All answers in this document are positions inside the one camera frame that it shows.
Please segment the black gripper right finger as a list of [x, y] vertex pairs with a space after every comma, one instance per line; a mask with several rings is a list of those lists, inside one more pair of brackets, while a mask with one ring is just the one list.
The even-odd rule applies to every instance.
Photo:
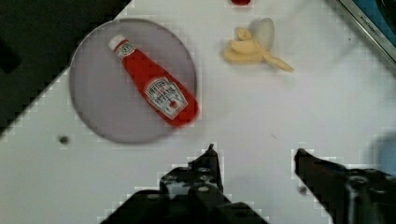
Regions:
[[300, 148], [295, 174], [332, 217], [333, 224], [396, 224], [396, 182], [376, 169], [348, 169]]

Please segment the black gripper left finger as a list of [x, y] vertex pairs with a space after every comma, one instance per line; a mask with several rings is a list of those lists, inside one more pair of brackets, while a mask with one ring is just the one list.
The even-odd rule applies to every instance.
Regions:
[[210, 145], [185, 167], [164, 175], [159, 188], [140, 190], [101, 224], [268, 224], [245, 203], [223, 194], [219, 156]]

